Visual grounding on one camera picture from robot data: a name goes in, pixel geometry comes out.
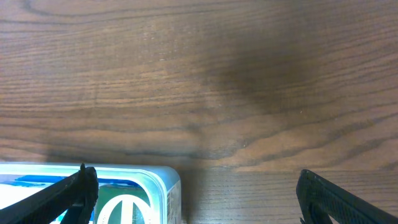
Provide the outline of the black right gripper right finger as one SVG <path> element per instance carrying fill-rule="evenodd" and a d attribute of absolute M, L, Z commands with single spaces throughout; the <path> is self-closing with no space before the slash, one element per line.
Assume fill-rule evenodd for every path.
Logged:
<path fill-rule="evenodd" d="M 304 169 L 296 186 L 302 211 L 301 224 L 337 223 L 383 224 L 397 223 L 397 217 Z"/>

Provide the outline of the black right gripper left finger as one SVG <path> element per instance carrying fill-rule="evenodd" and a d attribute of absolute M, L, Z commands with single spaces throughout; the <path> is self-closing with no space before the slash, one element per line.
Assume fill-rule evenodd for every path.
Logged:
<path fill-rule="evenodd" d="M 61 224 L 88 224 L 98 199 L 94 167 L 80 166 L 73 175 L 1 210 L 1 223 L 51 223 L 62 213 Z"/>

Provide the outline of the clear plastic container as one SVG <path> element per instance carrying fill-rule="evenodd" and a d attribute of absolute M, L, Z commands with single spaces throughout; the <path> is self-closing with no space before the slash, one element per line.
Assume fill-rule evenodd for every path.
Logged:
<path fill-rule="evenodd" d="M 81 164 L 2 163 L 1 175 L 50 175 L 69 177 L 80 170 Z M 97 178 L 130 180 L 145 190 L 153 211 L 154 223 L 180 223 L 181 180 L 171 167 L 117 166 L 88 164 L 94 167 Z M 89 223 L 94 223 L 94 211 Z"/>

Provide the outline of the white blue Panadol box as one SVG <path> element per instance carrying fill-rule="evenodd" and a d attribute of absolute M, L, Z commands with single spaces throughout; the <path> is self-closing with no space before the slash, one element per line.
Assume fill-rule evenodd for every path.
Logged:
<path fill-rule="evenodd" d="M 51 184 L 20 187 L 1 184 L 1 223 L 61 223 L 67 207 Z"/>

